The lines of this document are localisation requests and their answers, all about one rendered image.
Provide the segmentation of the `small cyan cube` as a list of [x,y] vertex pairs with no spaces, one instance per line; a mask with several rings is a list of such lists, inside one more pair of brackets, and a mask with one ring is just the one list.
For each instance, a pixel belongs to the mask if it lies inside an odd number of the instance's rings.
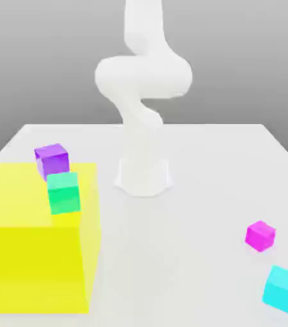
[[273,265],[266,280],[262,302],[288,313],[288,270]]

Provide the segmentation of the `large yellow box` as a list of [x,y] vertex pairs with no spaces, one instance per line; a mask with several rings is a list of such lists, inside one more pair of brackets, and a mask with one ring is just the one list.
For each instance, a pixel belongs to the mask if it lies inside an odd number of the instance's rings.
[[53,215],[33,163],[0,163],[0,314],[89,312],[102,238],[97,168],[72,165],[81,210]]

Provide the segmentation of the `small purple cube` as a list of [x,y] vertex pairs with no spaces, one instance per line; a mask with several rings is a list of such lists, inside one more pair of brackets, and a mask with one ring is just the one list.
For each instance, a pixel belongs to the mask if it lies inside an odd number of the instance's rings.
[[60,145],[51,144],[34,149],[38,172],[44,181],[50,174],[68,172],[70,170],[67,150]]

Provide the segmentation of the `small green cube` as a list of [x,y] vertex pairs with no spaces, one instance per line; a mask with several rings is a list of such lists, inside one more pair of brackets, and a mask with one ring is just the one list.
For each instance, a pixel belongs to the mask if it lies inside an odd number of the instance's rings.
[[61,172],[47,176],[47,192],[52,215],[81,210],[78,175]]

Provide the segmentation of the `small magenta cube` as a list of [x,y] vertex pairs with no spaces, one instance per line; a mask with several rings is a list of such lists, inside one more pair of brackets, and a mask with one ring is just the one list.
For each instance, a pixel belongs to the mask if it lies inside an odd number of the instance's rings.
[[245,242],[258,252],[263,252],[274,244],[276,229],[262,220],[249,225]]

